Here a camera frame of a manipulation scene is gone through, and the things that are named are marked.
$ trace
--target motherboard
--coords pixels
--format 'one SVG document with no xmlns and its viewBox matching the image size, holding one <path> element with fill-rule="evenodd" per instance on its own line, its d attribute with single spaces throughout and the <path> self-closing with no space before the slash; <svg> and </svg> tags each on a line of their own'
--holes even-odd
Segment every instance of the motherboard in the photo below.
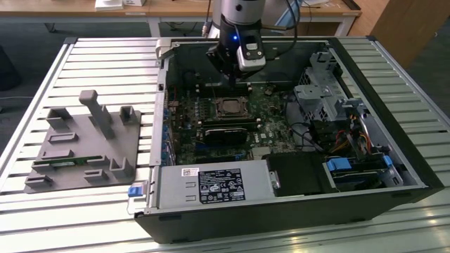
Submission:
<svg viewBox="0 0 450 253">
<path fill-rule="evenodd" d="M 260 160 L 297 150 L 285 118 L 286 92 L 272 83 L 172 91 L 177 164 Z"/>
</svg>

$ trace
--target metal bracket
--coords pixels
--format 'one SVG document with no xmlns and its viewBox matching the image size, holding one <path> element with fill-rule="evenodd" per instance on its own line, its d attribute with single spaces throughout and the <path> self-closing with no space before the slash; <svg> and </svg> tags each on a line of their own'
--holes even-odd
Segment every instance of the metal bracket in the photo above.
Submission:
<svg viewBox="0 0 450 253">
<path fill-rule="evenodd" d="M 165 59 L 166 57 L 170 56 L 170 51 L 172 51 L 172 38 L 161 38 L 157 41 L 157 47 L 155 47 L 155 51 L 157 51 L 157 58 L 159 60 Z"/>
<path fill-rule="evenodd" d="M 382 181 L 388 187 L 404 186 L 404 179 L 395 166 L 381 175 Z"/>
</svg>

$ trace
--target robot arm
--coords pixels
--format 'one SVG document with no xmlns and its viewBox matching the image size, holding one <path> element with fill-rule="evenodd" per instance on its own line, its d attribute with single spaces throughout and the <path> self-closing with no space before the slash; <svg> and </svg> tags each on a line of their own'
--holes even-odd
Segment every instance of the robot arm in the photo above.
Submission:
<svg viewBox="0 0 450 253">
<path fill-rule="evenodd" d="M 221 4 L 220 43 L 208 56 L 230 87 L 236 79 L 250 77 L 266 65 L 261 39 L 265 3 L 266 0 L 226 0 Z"/>
</svg>

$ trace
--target power supply label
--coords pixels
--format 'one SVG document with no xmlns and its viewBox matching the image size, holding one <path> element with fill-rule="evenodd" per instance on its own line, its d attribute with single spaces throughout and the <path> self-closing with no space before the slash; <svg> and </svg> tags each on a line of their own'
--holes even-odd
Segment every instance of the power supply label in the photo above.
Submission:
<svg viewBox="0 0 450 253">
<path fill-rule="evenodd" d="M 241 169 L 198 172 L 201 203 L 246 200 Z"/>
</svg>

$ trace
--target aluminum work table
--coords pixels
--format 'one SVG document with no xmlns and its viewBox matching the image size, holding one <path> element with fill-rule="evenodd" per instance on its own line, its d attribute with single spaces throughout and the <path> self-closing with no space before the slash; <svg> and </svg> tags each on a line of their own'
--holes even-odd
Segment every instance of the aluminum work table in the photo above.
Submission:
<svg viewBox="0 0 450 253">
<path fill-rule="evenodd" d="M 25 181 L 46 137 L 50 108 L 89 113 L 78 101 L 95 89 L 109 111 L 143 112 L 137 181 L 149 177 L 157 91 L 157 38 L 81 38 L 63 45 L 0 158 L 0 252 L 444 252 L 450 250 L 450 123 L 378 42 L 341 38 L 447 189 L 372 221 L 159 245 L 133 219 L 129 186 L 26 194 Z M 356 86 L 350 91 L 357 95 Z"/>
</svg>

